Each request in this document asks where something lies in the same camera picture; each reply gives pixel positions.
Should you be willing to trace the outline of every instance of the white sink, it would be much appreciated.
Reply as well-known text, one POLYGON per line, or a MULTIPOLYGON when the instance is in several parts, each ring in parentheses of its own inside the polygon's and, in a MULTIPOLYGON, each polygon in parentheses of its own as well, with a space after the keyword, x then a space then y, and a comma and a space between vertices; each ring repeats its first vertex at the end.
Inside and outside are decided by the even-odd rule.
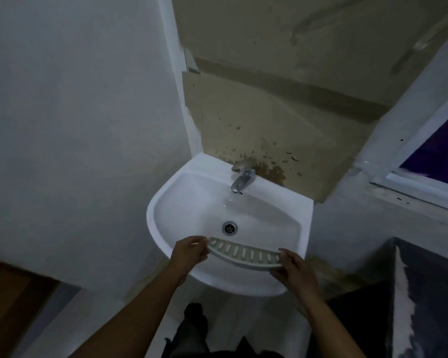
MULTIPOLYGON (((190 235, 217 237, 256 248, 284 247, 305 256, 313 201, 261 177, 242 195, 231 192, 238 174, 231 165, 204 153, 174 174, 148 205, 149 231, 170 257, 177 240, 190 235), (237 225, 233 236, 222 232, 225 222, 237 225)), ((286 289, 266 271, 247 270, 212 255, 191 275, 230 293, 275 296, 286 289)))

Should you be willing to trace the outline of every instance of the purple window pane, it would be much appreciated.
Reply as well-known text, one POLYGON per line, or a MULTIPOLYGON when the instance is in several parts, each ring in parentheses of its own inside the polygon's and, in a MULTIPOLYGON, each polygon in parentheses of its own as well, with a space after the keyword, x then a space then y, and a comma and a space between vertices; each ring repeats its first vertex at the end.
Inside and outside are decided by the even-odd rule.
POLYGON ((448 183, 448 120, 400 168, 448 183))

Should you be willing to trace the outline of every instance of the hand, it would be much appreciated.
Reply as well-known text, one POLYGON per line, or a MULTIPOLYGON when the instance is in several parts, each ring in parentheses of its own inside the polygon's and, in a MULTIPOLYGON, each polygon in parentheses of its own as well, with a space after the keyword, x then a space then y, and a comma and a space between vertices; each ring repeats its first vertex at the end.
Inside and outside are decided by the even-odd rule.
POLYGON ((304 259, 290 250, 279 250, 283 268, 271 270, 270 274, 284 284, 307 310, 315 303, 324 301, 317 277, 304 259))
POLYGON ((207 259, 208 253, 206 237, 189 236, 176 242, 167 269, 179 279, 181 285, 192 268, 207 259))

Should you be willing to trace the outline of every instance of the metal drain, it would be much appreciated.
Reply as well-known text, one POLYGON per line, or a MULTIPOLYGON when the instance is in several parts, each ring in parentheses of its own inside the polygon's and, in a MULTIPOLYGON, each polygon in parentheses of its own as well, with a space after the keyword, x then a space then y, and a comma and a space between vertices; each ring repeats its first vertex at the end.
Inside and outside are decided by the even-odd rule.
POLYGON ((233 236, 237 232, 237 225, 235 222, 226 221, 223 223, 223 234, 226 236, 233 236))

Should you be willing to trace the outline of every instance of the faucet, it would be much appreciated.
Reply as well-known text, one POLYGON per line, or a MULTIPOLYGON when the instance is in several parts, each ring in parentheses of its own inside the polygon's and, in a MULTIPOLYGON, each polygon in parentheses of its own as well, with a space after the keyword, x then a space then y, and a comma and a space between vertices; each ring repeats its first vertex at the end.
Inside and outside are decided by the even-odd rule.
POLYGON ((236 162, 232 171, 241 173, 231 186, 231 191, 242 194, 242 190, 249 186, 256 179, 257 161, 255 158, 247 158, 240 162, 236 162))

